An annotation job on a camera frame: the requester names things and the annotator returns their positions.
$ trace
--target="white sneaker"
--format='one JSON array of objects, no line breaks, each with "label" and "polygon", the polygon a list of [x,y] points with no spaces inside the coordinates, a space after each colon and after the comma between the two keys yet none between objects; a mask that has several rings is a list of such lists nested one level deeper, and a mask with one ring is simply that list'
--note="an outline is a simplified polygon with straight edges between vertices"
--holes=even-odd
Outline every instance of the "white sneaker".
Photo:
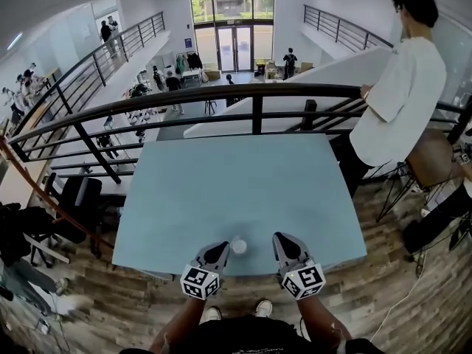
[{"label": "white sneaker", "polygon": [[221,312],[216,307],[210,307],[205,313],[205,322],[212,320],[221,320]]},{"label": "white sneaker", "polygon": [[69,287],[69,280],[67,278],[61,279],[59,282],[56,282],[56,287],[58,288],[54,294],[61,296],[63,292]]},{"label": "white sneaker", "polygon": [[256,308],[256,317],[269,317],[272,314],[272,302],[263,300]]}]

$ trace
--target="window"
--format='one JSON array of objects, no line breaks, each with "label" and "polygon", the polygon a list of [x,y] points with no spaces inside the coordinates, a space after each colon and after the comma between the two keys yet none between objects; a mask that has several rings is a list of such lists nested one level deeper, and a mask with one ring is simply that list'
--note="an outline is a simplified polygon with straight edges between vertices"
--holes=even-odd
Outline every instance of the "window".
[{"label": "window", "polygon": [[195,39],[197,41],[198,54],[204,68],[218,69],[215,28],[196,29]]},{"label": "window", "polygon": [[252,19],[252,0],[215,0],[215,20]]},{"label": "window", "polygon": [[254,0],[254,18],[274,19],[274,0]]},{"label": "window", "polygon": [[192,0],[193,22],[213,21],[212,0]]},{"label": "window", "polygon": [[272,25],[254,25],[254,59],[272,59]]}]

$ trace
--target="black shirt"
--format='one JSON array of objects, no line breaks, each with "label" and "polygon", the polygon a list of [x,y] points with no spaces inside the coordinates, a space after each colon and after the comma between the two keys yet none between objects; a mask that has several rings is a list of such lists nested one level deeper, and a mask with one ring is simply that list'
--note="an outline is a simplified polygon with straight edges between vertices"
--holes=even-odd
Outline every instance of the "black shirt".
[{"label": "black shirt", "polygon": [[111,29],[108,25],[102,25],[102,29],[100,29],[102,33],[102,39],[106,42],[111,37]]},{"label": "black shirt", "polygon": [[[382,354],[365,339],[347,342],[348,354]],[[264,317],[244,316],[205,322],[172,353],[205,354],[317,354],[316,345],[298,336],[293,325]],[[120,354],[148,354],[146,350],[126,349]]]},{"label": "black shirt", "polygon": [[169,88],[169,91],[178,91],[179,89],[182,89],[180,81],[178,81],[178,78],[175,76],[168,77],[165,80],[165,85]]}]

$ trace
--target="person's arm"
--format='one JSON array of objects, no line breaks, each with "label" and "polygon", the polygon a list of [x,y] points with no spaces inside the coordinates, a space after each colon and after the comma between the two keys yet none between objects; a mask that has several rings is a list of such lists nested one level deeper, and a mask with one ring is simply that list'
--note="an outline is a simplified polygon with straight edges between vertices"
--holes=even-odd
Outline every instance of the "person's arm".
[{"label": "person's arm", "polygon": [[330,352],[339,346],[341,334],[337,330],[342,332],[346,340],[353,339],[347,328],[326,309],[317,296],[313,295],[296,303],[305,321],[310,340],[319,348],[319,352]]},{"label": "person's arm", "polygon": [[394,52],[380,80],[365,97],[367,105],[384,122],[391,122],[408,100],[414,79],[414,58],[408,44]]},{"label": "person's arm", "polygon": [[200,324],[205,301],[189,298],[182,309],[168,322],[154,339],[149,351],[161,354],[164,344],[182,343]]}]

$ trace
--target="chair leg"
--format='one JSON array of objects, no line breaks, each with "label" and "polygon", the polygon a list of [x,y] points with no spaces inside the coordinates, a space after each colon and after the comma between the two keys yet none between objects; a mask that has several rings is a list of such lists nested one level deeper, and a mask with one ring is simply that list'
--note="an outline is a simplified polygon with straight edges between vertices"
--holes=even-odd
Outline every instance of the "chair leg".
[{"label": "chair leg", "polygon": [[29,263],[31,266],[36,267],[37,265],[35,264],[35,254],[36,254],[36,247],[32,246],[31,248],[31,258],[29,259]]},{"label": "chair leg", "polygon": [[42,259],[42,260],[44,261],[44,263],[46,264],[46,267],[47,267],[47,268],[51,268],[51,267],[52,267],[52,264],[51,264],[51,263],[48,263],[48,262],[46,261],[46,257],[44,256],[43,251],[40,250],[40,249],[38,249],[38,253],[39,253],[39,255],[41,256],[41,259]]}]

